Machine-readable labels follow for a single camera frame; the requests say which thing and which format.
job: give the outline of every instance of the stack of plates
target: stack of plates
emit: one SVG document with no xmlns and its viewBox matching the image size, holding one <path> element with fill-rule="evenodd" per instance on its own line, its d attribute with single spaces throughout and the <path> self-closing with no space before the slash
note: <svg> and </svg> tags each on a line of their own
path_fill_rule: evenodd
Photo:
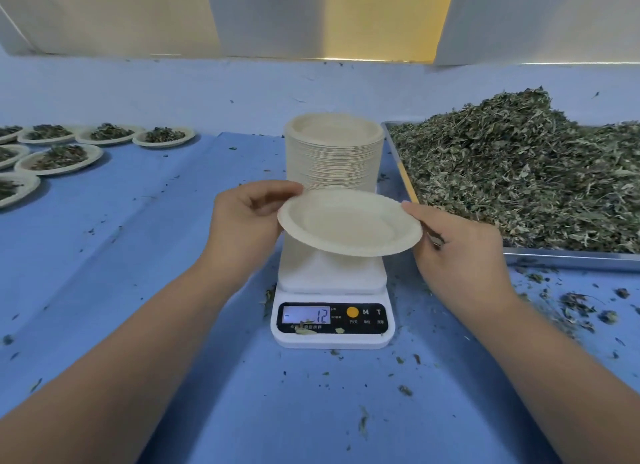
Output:
<svg viewBox="0 0 640 464">
<path fill-rule="evenodd" d="M 308 113 L 285 127 L 287 179 L 305 189 L 375 192 L 384 133 L 341 113 Z"/>
</svg>

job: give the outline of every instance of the person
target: person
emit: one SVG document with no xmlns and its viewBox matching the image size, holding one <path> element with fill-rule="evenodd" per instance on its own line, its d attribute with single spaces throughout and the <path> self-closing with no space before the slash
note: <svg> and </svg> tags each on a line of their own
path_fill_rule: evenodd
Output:
<svg viewBox="0 0 640 464">
<path fill-rule="evenodd" d="M 135 462 L 220 309 L 271 254 L 277 210 L 302 190 L 260 181 L 220 193 L 196 262 L 0 420 L 0 462 Z M 497 360 L 561 459 L 639 462 L 640 395 L 516 295 L 498 229 L 403 208 L 445 242 L 422 237 L 420 274 Z"/>
</svg>

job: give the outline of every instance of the digital kitchen scale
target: digital kitchen scale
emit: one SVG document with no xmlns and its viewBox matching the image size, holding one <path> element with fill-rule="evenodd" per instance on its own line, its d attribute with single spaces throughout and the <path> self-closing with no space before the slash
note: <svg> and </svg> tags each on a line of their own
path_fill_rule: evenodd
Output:
<svg viewBox="0 0 640 464">
<path fill-rule="evenodd" d="M 285 233 L 271 332 L 284 347 L 379 349 L 396 332 L 382 257 L 348 257 Z"/>
</svg>

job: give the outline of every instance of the blue table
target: blue table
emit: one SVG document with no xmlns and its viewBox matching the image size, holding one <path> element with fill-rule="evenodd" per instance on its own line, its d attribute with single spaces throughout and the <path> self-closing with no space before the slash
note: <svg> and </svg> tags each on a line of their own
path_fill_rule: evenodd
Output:
<svg viewBox="0 0 640 464">
<path fill-rule="evenodd" d="M 204 245 L 216 193 L 284 179 L 281 138 L 224 133 L 166 151 L 109 147 L 0 213 L 0 415 L 54 378 L 183 271 Z M 385 150 L 380 193 L 406 196 Z M 379 351 L 291 350 L 264 316 L 279 248 L 221 312 L 144 463 L 557 462 L 500 368 L 433 296 L 412 257 L 385 258 L 398 331 Z M 534 302 L 566 292 L 616 310 L 576 336 L 640 390 L 640 278 L 513 273 Z M 613 292 L 626 288 L 631 296 Z M 406 385 L 413 396 L 398 390 Z"/>
</svg>

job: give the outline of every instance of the person's right hand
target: person's right hand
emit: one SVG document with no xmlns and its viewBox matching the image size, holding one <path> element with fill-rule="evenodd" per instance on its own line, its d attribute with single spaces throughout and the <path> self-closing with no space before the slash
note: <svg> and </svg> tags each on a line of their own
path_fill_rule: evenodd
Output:
<svg viewBox="0 0 640 464">
<path fill-rule="evenodd" d="M 403 202 L 403 209 L 422 223 L 422 239 L 413 248 L 420 274 L 429 288 L 463 323 L 499 314 L 517 300 L 502 254 L 500 231 L 431 206 Z M 427 226 L 445 242 L 440 249 Z"/>
</svg>

